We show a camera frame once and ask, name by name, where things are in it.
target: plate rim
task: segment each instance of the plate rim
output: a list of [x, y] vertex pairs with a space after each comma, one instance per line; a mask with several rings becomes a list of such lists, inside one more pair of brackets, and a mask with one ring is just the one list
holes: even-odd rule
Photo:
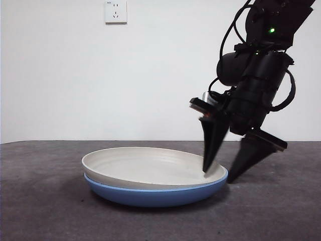
[[227, 179], [228, 177], [228, 170], [223, 167], [223, 169], [225, 170], [225, 174], [222, 178], [220, 178], [219, 180], [216, 180], [214, 182], [210, 182], [210, 183], [206, 183], [206, 184], [202, 184], [202, 185], [198, 185], [198, 186], [191, 186], [191, 187], [180, 187], [180, 188], [172, 188], [172, 189], [133, 189], [133, 188], [125, 188], [125, 187], [114, 187], [114, 186], [109, 186], [103, 183], [99, 183], [96, 182], [92, 179], [90, 179], [86, 173], [84, 173], [84, 177], [85, 179], [94, 184], [94, 185], [98, 185], [100, 187], [104, 187], [104, 188], [108, 188], [108, 189], [113, 189], [113, 190], [119, 190], [119, 191], [130, 191], [130, 192], [174, 192], [174, 191], [188, 191], [188, 190], [194, 190], [194, 189], [198, 189], [198, 188], [203, 188], [203, 187], [208, 187], [208, 186], [212, 186], [215, 184], [218, 184], [220, 182], [223, 182]]
[[[135, 181], [125, 180], [125, 179], [120, 179], [120, 178], [117, 178], [117, 177], [110, 177], [110, 176], [106, 176], [105, 174], [103, 174], [103, 173], [101, 173], [101, 172], [98, 172], [98, 171], [93, 170], [92, 168], [88, 167], [88, 166], [84, 163], [84, 159], [85, 159], [87, 156], [92, 155], [92, 154], [94, 154], [94, 153], [102, 152], [102, 151], [106, 151], [106, 150], [112, 150], [112, 149], [123, 149], [123, 148], [128, 148], [128, 149], [136, 149], [136, 148], [137, 148], [137, 149], [140, 149], [140, 148], [142, 148], [142, 149], [168, 150], [168, 151], [185, 153], [185, 154], [197, 156], [198, 158], [199, 158], [199, 157], [202, 158], [202, 156], [197, 155], [197, 154], [194, 154], [194, 153], [184, 152], [184, 151], [179, 151], [179, 150], [169, 149], [169, 148], [137, 147], [137, 146], [135, 146], [135, 147], [113, 147], [113, 148], [105, 148], [105, 149], [101, 149], [101, 150], [97, 150], [97, 151], [93, 151], [93, 152], [87, 153], [85, 156], [83, 156], [83, 158], [81, 159], [81, 163], [82, 163], [83, 168], [85, 169], [85, 173], [86, 173], [87, 170], [89, 170], [90, 172], [93, 172], [93, 173], [95, 173], [95, 174], [98, 174], [98, 175], [101, 175], [101, 176], [105, 176], [105, 177], [107, 177], [107, 178], [112, 178], [112, 179], [114, 179], [114, 180], [119, 180], [119, 181], [121, 181], [121, 182], [122, 182], [122, 181], [126, 181], [126, 182], [131, 182], [131, 183], [136, 183], [136, 184], [139, 184], [139, 183], [140, 183], [140, 184], [146, 184], [146, 185], [167, 186], [167, 187], [177, 186], [177, 185], [175, 185], [175, 184], [173, 184], [173, 185], [171, 185], [171, 184], [166, 184], [166, 185], [164, 185], [164, 184], [154, 184], [154, 183], [148, 183], [148, 182], [135, 182]], [[219, 167], [223, 168], [223, 170], [225, 171], [225, 172], [224, 172], [224, 175], [222, 175], [222, 176], [220, 177], [220, 179], [218, 179], [218, 180], [221, 180], [222, 178], [225, 177], [225, 175], [228, 175], [228, 171], [227, 171], [227, 169], [226, 169], [225, 167], [223, 167], [221, 164], [219, 164], [219, 163], [217, 163], [217, 164], [218, 164]], [[201, 185], [207, 185], [207, 184], [211, 184], [211, 183], [213, 183], [213, 182], [204, 183], [204, 184], [201, 184]], [[199, 185], [198, 185], [198, 184], [195, 184], [195, 185], [188, 186], [188, 187], [194, 187], [194, 186], [198, 187]]]

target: table surface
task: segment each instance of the table surface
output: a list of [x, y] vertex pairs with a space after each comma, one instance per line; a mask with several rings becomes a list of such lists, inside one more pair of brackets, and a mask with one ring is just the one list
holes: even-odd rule
[[[90, 191], [81, 158], [129, 146], [203, 153], [202, 142], [186, 141], [2, 144], [2, 240], [320, 240], [320, 142], [290, 142], [212, 197], [172, 208], [123, 206]], [[238, 148], [224, 142], [217, 161], [229, 168]]]

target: robotic arm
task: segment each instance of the robotic arm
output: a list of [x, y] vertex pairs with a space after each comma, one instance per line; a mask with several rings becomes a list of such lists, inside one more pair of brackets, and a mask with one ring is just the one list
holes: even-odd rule
[[[314, 1], [256, 0], [252, 5], [247, 1], [237, 12], [221, 45], [218, 77], [203, 100], [190, 101], [191, 108], [204, 114], [200, 118], [204, 131], [204, 172], [213, 162], [228, 129], [244, 136], [229, 171], [229, 183], [270, 154], [287, 148], [287, 142], [260, 127], [267, 114], [287, 107], [294, 99], [294, 77], [288, 70], [294, 61], [286, 50], [293, 45], [294, 33], [312, 12], [310, 6]], [[245, 9], [250, 9], [246, 40], [236, 28], [236, 21]], [[225, 41], [233, 28], [242, 43], [234, 46], [235, 52], [223, 55]], [[284, 102], [272, 106], [286, 73], [290, 76], [291, 91]], [[223, 94], [212, 91], [217, 80], [230, 89]]]

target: white wall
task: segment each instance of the white wall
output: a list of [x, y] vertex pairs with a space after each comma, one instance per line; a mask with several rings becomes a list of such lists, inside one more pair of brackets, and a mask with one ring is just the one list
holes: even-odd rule
[[[189, 100], [216, 77], [243, 3], [128, 0], [128, 24], [106, 26], [104, 0], [2, 0], [2, 142], [202, 140]], [[288, 51], [296, 99], [263, 126], [285, 140], [321, 140], [321, 1], [313, 7]], [[285, 79], [275, 103], [289, 88]]]

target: black cable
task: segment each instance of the black cable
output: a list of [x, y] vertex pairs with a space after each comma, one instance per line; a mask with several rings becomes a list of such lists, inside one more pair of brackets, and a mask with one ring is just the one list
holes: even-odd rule
[[242, 36], [240, 35], [239, 31], [236, 28], [236, 22], [233, 27], [234, 27], [234, 31], [235, 31], [236, 35], [239, 37], [239, 39], [242, 41], [242, 43], [246, 44], [245, 40], [242, 38]]
[[[246, 3], [243, 5], [243, 7], [247, 6], [250, 2], [251, 2], [251, 0], [246, 1]], [[239, 39], [242, 41], [242, 43], [245, 44], [246, 43], [245, 40], [242, 38], [239, 31], [237, 30], [236, 22], [234, 23], [233, 27], [234, 27], [234, 31], [235, 31], [236, 35], [239, 37]]]
[[222, 101], [222, 99], [223, 99], [222, 94], [220, 94], [220, 93], [218, 93], [218, 92], [215, 92], [215, 91], [211, 91], [212, 85], [213, 85], [216, 81], [218, 81], [218, 80], [219, 80], [219, 78], [217, 77], [217, 78], [214, 79], [214, 80], [212, 81], [212, 83], [210, 84], [210, 86], [209, 86], [209, 95], [210, 95], [210, 97], [211, 97], [212, 99], [220, 102], [220, 101]]
[[288, 97], [281, 104], [279, 104], [277, 106], [268, 107], [269, 111], [277, 112], [279, 110], [282, 110], [282, 109], [286, 108], [294, 100], [295, 92], [296, 92], [295, 79], [289, 70], [286, 70], [286, 72], [290, 75], [291, 91], [290, 91]]
[[220, 73], [222, 73], [222, 69], [223, 69], [223, 48], [224, 48], [224, 45], [225, 45], [225, 42], [226, 42], [227, 37], [229, 36], [229, 34], [230, 34], [230, 32], [231, 32], [234, 24], [235, 24], [236, 21], [239, 19], [239, 17], [240, 17], [241, 14], [243, 13], [243, 11], [244, 11], [245, 9], [250, 9], [250, 8], [253, 8], [253, 7], [256, 8], [257, 6], [255, 6], [255, 5], [245, 5], [245, 6], [243, 6], [243, 7], [236, 13], [235, 18], [234, 18], [232, 24], [231, 24], [230, 27], [228, 28], [228, 30], [227, 30], [224, 38], [223, 38], [223, 41], [222, 41], [222, 43], [221, 43], [221, 48], [220, 48]]
[[[226, 39], [227, 39], [227, 37], [229, 36], [229, 34], [230, 34], [233, 26], [236, 25], [236, 21], [239, 19], [239, 17], [241, 16], [241, 14], [243, 13], [243, 11], [244, 11], [245, 9], [253, 8], [253, 7], [257, 8], [257, 6], [255, 6], [255, 5], [249, 5], [250, 2], [251, 2], [251, 0], [247, 0], [247, 1], [245, 2], [245, 4], [243, 5], [243, 7], [236, 13], [232, 24], [231, 24], [230, 27], [228, 28], [228, 30], [227, 30], [227, 32], [225, 33], [225, 36], [224, 36], [224, 38], [223, 38], [223, 40], [222, 40], [221, 48], [220, 48], [220, 70], [219, 70], [220, 73], [222, 73], [222, 69], [223, 69], [223, 48], [224, 48]], [[236, 29], [236, 32], [238, 33], [239, 37], [243, 40], [243, 38], [241, 37], [241, 35], [240, 35], [239, 32], [237, 31], [237, 29]], [[217, 93], [217, 92], [215, 92], [215, 91], [211, 91], [211, 88], [212, 88], [212, 85], [213, 85], [218, 79], [219, 79], [219, 78], [214, 79], [214, 80], [212, 81], [212, 83], [210, 84], [210, 86], [209, 86], [209, 95], [210, 95], [210, 97], [213, 98], [213, 99], [215, 99], [215, 100], [217, 100], [217, 101], [222, 100], [222, 98], [223, 98], [223, 97], [222, 97], [222, 94]]]

